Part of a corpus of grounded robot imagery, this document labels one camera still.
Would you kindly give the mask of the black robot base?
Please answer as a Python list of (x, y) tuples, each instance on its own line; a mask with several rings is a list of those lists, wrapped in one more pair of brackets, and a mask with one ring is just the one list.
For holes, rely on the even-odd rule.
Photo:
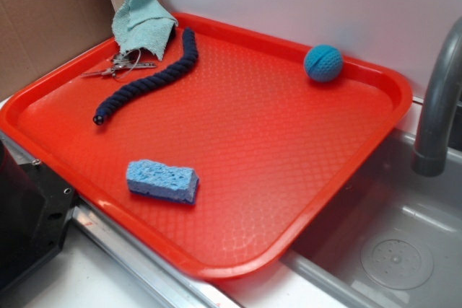
[(19, 164), (1, 145), (1, 293), (62, 251), (77, 194), (46, 164)]

